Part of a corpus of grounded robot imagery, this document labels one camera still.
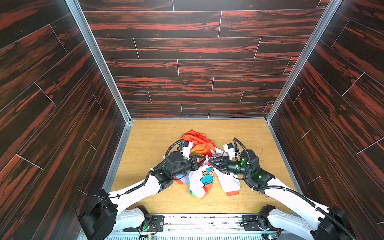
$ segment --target dark red wood wall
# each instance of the dark red wood wall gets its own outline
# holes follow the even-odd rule
[[[0,239],[72,240],[125,123],[64,0],[0,6]]]
[[[324,0],[80,0],[134,118],[265,117]]]
[[[344,0],[271,123],[304,193],[384,236],[384,3]]]

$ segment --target side wall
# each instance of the side wall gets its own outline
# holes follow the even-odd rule
[[[265,117],[329,0],[80,0],[134,118]]]
[[[0,239],[65,239],[125,122],[64,0],[0,13]]]
[[[384,5],[344,0],[271,123],[307,196],[384,235]]]

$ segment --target cartoon frog print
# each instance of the cartoon frog print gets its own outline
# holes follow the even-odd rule
[[[202,183],[204,183],[204,186],[214,182],[213,173],[214,169],[212,167],[207,168],[204,172],[202,172],[203,177],[200,179]]]

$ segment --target back wall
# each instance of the back wall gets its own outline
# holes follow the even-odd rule
[[[265,117],[329,0],[80,0],[134,118]]]

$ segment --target blue cartoon character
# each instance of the blue cartoon character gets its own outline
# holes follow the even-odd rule
[[[203,173],[203,177],[200,179],[200,181],[202,183],[204,183],[204,186],[209,184],[209,183],[212,183],[214,182],[214,178],[213,178],[213,174],[214,173],[214,169],[212,167],[209,167],[207,168]]]

